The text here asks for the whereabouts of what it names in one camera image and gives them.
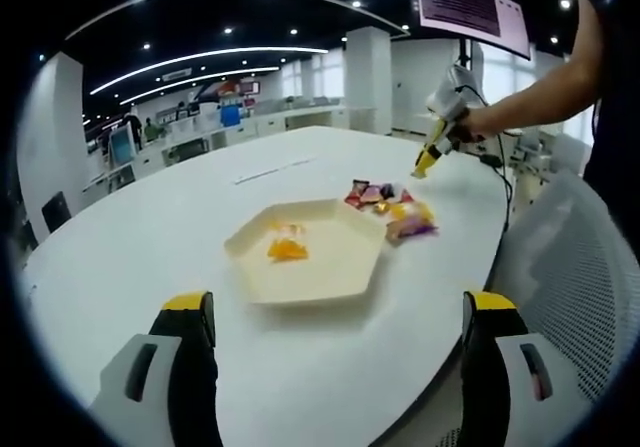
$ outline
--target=ceiling light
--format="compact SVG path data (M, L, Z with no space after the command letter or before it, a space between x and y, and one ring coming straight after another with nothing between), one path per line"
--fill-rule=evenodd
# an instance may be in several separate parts
M160 92L161 90L164 89L171 89L173 87L177 87L179 85L184 85L184 84L188 84L189 82L197 82L199 80L207 80L207 79L213 79L216 77L222 77L222 80L225 80L226 75L243 75L243 74L250 74L252 72L256 72L256 73L260 73L260 72L275 72L276 70L280 70L279 67L258 67L255 69L241 69L241 70L232 70L229 72L219 72L217 74L208 74L208 75L203 75L201 77L196 77L195 79L186 79L186 80L181 80L179 82L176 82L174 84L170 84L170 85L165 85L163 87L160 87L158 89L153 89L150 90L149 92L145 92L143 94L138 94L135 97L131 97L130 99L127 100L123 100L122 102L120 102L120 105L124 105L127 102L132 102L134 100L138 100L142 97L146 97L147 95L151 95L151 94L155 94L156 92Z
M176 59L165 60L164 62L159 62L157 64L148 65L147 67L143 67L142 69L134 70L133 72L129 72L117 79L113 79L107 82L104 85L101 85L97 89L90 92L91 95L97 94L101 90L106 89L107 87L111 87L118 82L121 82L125 79L133 77L134 75L142 74L143 72L148 72L153 69L157 69L158 67L164 67L166 65L175 64L177 62L182 62L184 60L192 60L199 59L200 57L209 57L212 55L225 55L225 54L239 54L246 52L304 52L306 54L326 54L329 52L326 49L310 49L307 47L239 47L235 49L223 49L223 50L213 50L211 52L201 52L199 54L187 55L185 57L178 57ZM160 77L156 78L156 82L160 82Z

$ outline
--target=black cable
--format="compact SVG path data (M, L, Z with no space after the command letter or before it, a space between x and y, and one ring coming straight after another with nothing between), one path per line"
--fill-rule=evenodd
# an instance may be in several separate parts
M485 107L489 107L488 102L484 100L484 98L480 95L480 93L475 88L473 88L468 84L457 87L455 91L460 93L464 89L469 89L471 92L475 94L475 96L480 100L480 102L482 102L482 105L484 105ZM504 182L504 190L507 196L507 215L504 223L504 230L506 231L509 228L509 214L511 212L511 201L513 200L513 185L511 185L511 182L507 180L507 160L504 156L504 146L502 145L501 134L496 135L496 137L498 138L498 145L500 146L500 155L502 156L502 173L500 173L500 171L496 168L493 168L493 171L496 174L498 174L498 176L500 176L500 178Z

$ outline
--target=office desk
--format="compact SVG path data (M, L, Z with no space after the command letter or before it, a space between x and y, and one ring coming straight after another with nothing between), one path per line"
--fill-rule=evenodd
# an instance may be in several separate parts
M491 169L452 153L419 181L409 173L420 148L309 127L191 159L80 212L25 269L37 285L30 316L55 371L90 404L100 370L148 332L167 299L207 289L225 446L368 445L450 355L462 293L484 286L505 220L504 185ZM428 202L439 235L386 246L367 294L351 302L247 304L223 241L272 203L342 198L354 178L404 183Z

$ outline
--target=beige plastic tray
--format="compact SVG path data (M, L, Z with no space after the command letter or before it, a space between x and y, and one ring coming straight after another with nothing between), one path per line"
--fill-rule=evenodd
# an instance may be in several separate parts
M306 229L309 258L274 262L267 251L274 223ZM364 293L384 244L386 228L342 200L276 204L225 242L250 302L290 304Z

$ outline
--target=computer monitor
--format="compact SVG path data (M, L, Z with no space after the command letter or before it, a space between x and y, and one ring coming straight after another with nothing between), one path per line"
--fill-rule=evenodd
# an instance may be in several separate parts
M493 44L531 59L522 8L512 0L417 0L420 25Z

